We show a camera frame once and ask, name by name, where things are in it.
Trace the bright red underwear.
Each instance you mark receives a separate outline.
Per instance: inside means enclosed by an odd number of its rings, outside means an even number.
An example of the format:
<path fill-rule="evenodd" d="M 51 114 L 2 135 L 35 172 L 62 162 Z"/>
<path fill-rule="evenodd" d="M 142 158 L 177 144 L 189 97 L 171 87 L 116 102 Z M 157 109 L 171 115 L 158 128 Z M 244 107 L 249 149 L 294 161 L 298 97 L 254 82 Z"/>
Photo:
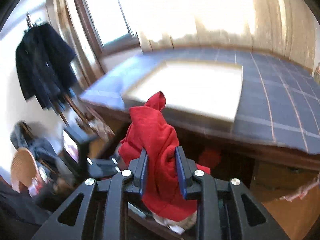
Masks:
<path fill-rule="evenodd" d="M 129 164 L 148 155 L 148 177 L 142 196 L 144 205 L 159 217 L 180 222 L 197 210 L 195 200 L 185 200 L 180 192 L 175 148 L 179 140 L 175 129 L 161 113 L 166 99 L 162 92 L 154 94 L 143 106 L 131 107 L 131 125 L 120 142 L 119 155 Z"/>

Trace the beige white underwear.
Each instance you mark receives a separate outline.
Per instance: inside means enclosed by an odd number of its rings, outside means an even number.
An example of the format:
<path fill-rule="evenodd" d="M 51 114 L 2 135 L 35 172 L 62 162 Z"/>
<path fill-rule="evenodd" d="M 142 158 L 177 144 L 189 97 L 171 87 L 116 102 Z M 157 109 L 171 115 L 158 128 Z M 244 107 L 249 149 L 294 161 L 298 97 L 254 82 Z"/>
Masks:
<path fill-rule="evenodd" d="M 153 219 L 160 224 L 171 230 L 172 232 L 182 235 L 185 231 L 191 229 L 196 224 L 197 212 L 194 212 L 191 216 L 177 222 L 168 218 L 163 218 L 155 213 L 152 213 Z"/>

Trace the grey jacket on floor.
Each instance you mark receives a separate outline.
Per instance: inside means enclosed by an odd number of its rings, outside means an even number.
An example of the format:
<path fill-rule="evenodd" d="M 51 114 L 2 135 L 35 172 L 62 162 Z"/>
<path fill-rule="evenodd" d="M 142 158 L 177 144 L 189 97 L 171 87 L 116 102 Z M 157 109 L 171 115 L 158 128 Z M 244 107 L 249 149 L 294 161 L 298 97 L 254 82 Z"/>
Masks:
<path fill-rule="evenodd" d="M 56 160 L 58 156 L 52 145 L 46 138 L 33 135 L 25 121 L 19 121 L 15 124 L 10 135 L 10 141 L 16 149 L 28 149 L 35 158 L 37 165 L 41 165 L 41 160 L 45 163 L 45 167 L 57 172 Z"/>

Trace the woven rattan basket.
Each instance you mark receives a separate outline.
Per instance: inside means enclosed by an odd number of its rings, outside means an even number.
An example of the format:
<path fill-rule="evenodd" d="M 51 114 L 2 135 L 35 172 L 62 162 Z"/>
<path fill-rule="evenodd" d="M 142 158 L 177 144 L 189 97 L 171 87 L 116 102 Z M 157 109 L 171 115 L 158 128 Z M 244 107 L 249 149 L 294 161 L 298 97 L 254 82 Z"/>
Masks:
<path fill-rule="evenodd" d="M 25 147 L 19 148 L 13 156 L 10 169 L 11 187 L 18 193 L 23 188 L 28 189 L 33 180 L 40 181 L 41 177 L 36 160 Z"/>

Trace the dark wooden desk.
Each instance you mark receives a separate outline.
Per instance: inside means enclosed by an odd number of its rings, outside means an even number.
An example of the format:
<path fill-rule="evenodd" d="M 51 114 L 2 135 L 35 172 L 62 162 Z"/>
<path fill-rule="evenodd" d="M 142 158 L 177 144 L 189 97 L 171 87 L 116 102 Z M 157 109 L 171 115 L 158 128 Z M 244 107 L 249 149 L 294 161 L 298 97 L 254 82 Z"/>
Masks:
<path fill-rule="evenodd" d="M 186 115 L 164 117 L 187 157 L 208 166 L 216 178 L 241 179 L 291 239 L 319 239 L 319 187 L 304 198 L 283 200 L 317 177 L 318 155 L 228 135 Z"/>

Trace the yellow cardboard tray box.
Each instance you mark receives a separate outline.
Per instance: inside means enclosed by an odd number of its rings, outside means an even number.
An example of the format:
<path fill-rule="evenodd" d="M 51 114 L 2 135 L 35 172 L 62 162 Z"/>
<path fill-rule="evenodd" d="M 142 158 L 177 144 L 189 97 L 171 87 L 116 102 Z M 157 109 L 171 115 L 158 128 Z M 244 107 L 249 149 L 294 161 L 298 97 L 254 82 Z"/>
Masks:
<path fill-rule="evenodd" d="M 127 108 L 157 92 L 168 121 L 230 132 L 241 98 L 243 66 L 209 60 L 165 60 L 122 92 Z"/>

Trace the blue plaid table cloth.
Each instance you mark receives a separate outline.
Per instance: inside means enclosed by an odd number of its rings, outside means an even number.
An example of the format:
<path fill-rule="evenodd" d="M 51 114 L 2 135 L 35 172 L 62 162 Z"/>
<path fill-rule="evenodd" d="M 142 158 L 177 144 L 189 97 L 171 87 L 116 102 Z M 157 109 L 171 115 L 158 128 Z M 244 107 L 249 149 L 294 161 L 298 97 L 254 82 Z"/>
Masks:
<path fill-rule="evenodd" d="M 302 67 L 259 53 L 189 48 L 137 54 L 86 89 L 80 100 L 125 111 L 121 92 L 160 62 L 174 59 L 241 64 L 244 83 L 232 135 L 319 154 L 319 85 Z"/>

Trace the beige patterned curtain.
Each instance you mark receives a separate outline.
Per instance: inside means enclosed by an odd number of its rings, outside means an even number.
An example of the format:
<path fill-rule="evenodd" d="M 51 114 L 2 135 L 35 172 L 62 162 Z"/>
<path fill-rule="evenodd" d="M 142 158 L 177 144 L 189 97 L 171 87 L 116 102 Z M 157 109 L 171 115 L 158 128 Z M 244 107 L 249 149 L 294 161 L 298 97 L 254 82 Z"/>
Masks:
<path fill-rule="evenodd" d="M 139 13 L 144 51 L 223 46 L 315 64 L 315 20 L 303 0 L 142 0 Z"/>

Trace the window with brown frame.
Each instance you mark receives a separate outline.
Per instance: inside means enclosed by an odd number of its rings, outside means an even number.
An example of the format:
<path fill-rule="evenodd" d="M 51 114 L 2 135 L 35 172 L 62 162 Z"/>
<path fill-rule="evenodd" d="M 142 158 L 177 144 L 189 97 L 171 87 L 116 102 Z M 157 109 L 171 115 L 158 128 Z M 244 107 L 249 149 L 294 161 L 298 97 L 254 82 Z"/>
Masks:
<path fill-rule="evenodd" d="M 130 0 L 74 1 L 89 44 L 98 57 L 140 46 L 125 4 Z"/>

